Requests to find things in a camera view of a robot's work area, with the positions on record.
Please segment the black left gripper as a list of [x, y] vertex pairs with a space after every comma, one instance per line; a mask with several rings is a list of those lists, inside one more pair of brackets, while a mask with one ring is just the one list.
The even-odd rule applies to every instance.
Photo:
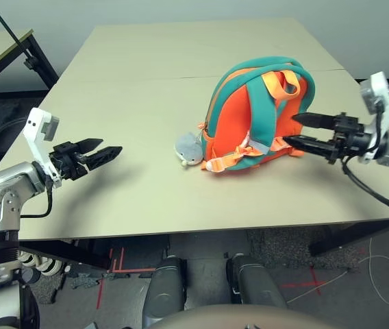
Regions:
[[[65, 142], [56, 145], [50, 153], [50, 160], [63, 180], [79, 179], [88, 173], [80, 162], [81, 158], [84, 154], [96, 149], [102, 142], [103, 139], [101, 138], [86, 138], [76, 143]], [[113, 161], [122, 150], [123, 148], [121, 146], [106, 147], [88, 156], [86, 159], [88, 170], [93, 171]]]

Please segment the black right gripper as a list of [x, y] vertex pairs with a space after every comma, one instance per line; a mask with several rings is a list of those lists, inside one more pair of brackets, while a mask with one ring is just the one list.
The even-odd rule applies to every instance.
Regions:
[[303, 112], [295, 114], [292, 119], [302, 126], [334, 131], [329, 142], [323, 142], [317, 138], [304, 135], [283, 137], [283, 140], [291, 147], [322, 156], [331, 165], [337, 159], [357, 155], [359, 151], [365, 150], [366, 133], [364, 132], [364, 125], [359, 122], [358, 118], [347, 116], [345, 112], [336, 116]]

